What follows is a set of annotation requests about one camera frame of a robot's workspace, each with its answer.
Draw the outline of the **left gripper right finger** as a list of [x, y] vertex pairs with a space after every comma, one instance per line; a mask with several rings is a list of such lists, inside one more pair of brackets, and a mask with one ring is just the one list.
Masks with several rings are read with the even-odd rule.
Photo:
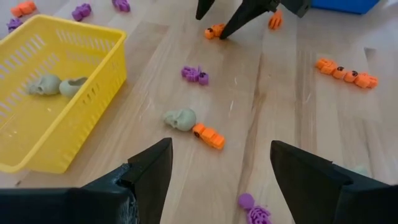
[[271, 142], [272, 168], [296, 224], [397, 224], [397, 186]]

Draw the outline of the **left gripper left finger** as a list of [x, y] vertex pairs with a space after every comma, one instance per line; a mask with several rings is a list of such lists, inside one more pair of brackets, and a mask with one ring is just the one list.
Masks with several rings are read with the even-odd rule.
[[172, 164], [163, 138], [82, 187], [2, 189], [1, 223], [159, 223]]

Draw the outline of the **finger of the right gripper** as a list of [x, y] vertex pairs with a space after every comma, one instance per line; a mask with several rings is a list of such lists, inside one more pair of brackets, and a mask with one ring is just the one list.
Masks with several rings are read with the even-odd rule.
[[220, 39], [226, 39], [249, 21], [265, 12], [276, 12], [279, 0], [243, 0], [231, 19], [225, 25]]
[[209, 11], [215, 0], [198, 0], [195, 18], [201, 20]]

